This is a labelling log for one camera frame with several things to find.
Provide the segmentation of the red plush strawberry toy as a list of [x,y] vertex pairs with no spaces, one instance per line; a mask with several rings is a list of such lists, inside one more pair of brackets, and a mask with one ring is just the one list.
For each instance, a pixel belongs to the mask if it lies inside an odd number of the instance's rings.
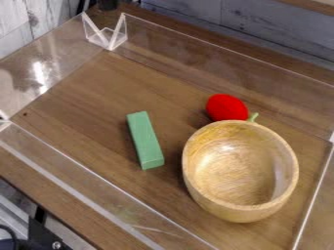
[[206,112],[213,121],[243,120],[254,122],[258,113],[250,110],[241,99],[227,94],[213,95],[206,103]]

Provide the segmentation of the green rectangular block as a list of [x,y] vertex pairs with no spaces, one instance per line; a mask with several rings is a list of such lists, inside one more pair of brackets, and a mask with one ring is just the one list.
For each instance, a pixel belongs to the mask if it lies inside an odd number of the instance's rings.
[[142,170],[165,165],[165,155],[146,111],[127,115],[127,122],[135,143]]

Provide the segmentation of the wooden bowl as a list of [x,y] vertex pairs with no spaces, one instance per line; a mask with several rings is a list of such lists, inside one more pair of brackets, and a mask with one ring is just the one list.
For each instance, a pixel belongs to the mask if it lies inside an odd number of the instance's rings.
[[183,179],[195,203],[234,223],[257,222],[288,203],[300,181],[300,160],[282,136],[263,125],[213,122],[183,148]]

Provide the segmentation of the black clamp under table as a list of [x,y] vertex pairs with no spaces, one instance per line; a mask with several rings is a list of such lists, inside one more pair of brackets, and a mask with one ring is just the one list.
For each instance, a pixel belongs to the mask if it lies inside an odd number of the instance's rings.
[[36,208],[34,216],[23,218],[8,208],[0,208],[2,214],[15,216],[20,221],[28,222],[28,237],[19,238],[18,232],[8,224],[0,223],[0,231],[8,234],[7,238],[0,238],[0,250],[74,250],[64,240],[46,227],[46,210]]

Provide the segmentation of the clear acrylic corner bracket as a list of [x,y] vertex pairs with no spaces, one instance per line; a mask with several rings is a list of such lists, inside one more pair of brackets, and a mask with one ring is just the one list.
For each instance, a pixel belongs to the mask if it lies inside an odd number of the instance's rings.
[[108,51],[114,51],[127,40],[127,19],[122,14],[114,29],[98,28],[87,13],[82,14],[84,37],[90,43]]

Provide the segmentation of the clear acrylic tray wall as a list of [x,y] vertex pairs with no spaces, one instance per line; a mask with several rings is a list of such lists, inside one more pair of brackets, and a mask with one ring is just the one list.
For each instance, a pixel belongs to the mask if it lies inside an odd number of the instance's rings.
[[[334,72],[231,50],[175,21],[126,15],[108,51],[82,15],[0,60],[0,178],[99,250],[334,250]],[[230,223],[193,200],[182,154],[210,122],[209,97],[258,113],[300,160],[300,182],[270,217]],[[165,165],[142,170],[127,115],[146,111]]]

